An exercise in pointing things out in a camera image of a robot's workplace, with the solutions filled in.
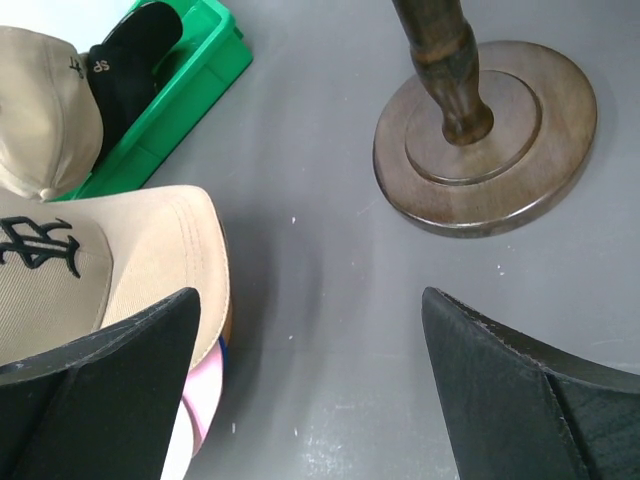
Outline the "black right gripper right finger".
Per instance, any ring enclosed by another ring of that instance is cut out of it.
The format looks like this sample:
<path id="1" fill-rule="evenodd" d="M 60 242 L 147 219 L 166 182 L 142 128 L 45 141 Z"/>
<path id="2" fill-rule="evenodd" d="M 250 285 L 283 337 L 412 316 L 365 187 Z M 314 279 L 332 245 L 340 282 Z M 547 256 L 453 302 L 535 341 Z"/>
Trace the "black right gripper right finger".
<path id="1" fill-rule="evenodd" d="M 428 287 L 422 325 L 462 479 L 636 479 L 639 377 Z"/>

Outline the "pink baseball cap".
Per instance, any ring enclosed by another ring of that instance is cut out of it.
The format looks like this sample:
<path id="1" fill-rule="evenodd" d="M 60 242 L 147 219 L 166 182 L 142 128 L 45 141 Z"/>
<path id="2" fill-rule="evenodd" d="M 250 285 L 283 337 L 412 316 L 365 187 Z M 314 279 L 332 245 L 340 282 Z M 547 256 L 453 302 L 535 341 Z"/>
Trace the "pink baseball cap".
<path id="1" fill-rule="evenodd" d="M 187 375 L 182 401 L 193 429 L 193 455 L 201 449 L 216 414 L 223 389 L 224 357 L 216 344 Z"/>

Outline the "beige cap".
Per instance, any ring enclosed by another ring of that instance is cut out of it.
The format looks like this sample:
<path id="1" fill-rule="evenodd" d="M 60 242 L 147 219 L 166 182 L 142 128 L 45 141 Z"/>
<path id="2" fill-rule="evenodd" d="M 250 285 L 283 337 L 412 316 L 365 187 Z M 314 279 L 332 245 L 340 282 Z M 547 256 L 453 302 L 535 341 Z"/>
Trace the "beige cap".
<path id="1" fill-rule="evenodd" d="M 106 328 L 185 287 L 200 295 L 197 366 L 221 335 L 230 304 L 226 242 L 203 189 L 52 203 L 2 191 L 2 363 Z"/>
<path id="2" fill-rule="evenodd" d="M 49 201 L 82 185 L 103 143 L 82 56 L 59 38 L 1 28 L 1 186 Z"/>

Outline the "blue baseball cap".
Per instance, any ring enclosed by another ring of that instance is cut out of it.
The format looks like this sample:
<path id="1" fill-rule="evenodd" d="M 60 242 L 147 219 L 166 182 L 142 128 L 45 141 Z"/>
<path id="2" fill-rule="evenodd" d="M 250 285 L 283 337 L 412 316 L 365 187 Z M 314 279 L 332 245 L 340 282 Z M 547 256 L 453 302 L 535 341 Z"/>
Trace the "blue baseball cap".
<path id="1" fill-rule="evenodd" d="M 225 342 L 224 336 L 220 335 L 218 338 L 218 346 L 221 352 L 221 357 L 222 357 L 222 364 L 224 366 L 224 368 L 227 368 L 227 364 L 228 364 L 228 348 L 227 348 L 227 344 Z"/>

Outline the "black cap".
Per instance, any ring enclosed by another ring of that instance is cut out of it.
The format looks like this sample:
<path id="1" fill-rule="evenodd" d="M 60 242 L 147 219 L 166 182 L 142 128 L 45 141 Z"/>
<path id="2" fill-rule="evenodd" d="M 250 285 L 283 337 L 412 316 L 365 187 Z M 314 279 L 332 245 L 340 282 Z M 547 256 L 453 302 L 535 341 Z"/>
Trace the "black cap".
<path id="1" fill-rule="evenodd" d="M 157 95 L 154 68 L 183 34 L 176 10 L 149 1 L 131 10 L 87 54 L 88 80 L 98 105 L 102 163 Z"/>

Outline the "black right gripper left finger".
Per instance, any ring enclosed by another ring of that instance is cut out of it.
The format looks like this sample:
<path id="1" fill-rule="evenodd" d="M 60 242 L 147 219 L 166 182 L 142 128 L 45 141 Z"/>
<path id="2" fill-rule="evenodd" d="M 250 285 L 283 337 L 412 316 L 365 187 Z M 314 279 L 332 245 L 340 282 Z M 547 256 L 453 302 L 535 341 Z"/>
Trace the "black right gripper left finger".
<path id="1" fill-rule="evenodd" d="M 183 288 L 1 368 L 4 479 L 158 479 L 200 319 Z"/>

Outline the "white baseball cap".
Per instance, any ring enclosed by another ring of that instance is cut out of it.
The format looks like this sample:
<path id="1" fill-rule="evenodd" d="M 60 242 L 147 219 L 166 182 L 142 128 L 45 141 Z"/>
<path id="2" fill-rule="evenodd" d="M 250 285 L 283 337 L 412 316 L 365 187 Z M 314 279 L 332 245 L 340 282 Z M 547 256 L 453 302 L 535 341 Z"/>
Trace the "white baseball cap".
<path id="1" fill-rule="evenodd" d="M 161 480 L 183 480 L 192 460 L 194 435 L 189 412 L 179 404 Z"/>

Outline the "green plastic tray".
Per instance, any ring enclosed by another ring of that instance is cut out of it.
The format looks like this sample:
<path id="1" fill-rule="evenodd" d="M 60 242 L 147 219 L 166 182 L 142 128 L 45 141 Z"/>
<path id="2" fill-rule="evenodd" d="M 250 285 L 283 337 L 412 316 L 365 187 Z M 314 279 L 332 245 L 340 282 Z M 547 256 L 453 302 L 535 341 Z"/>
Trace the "green plastic tray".
<path id="1" fill-rule="evenodd" d="M 155 68 L 159 92 L 104 162 L 60 201 L 142 187 L 253 60 L 219 1 L 171 1 L 183 35 Z"/>

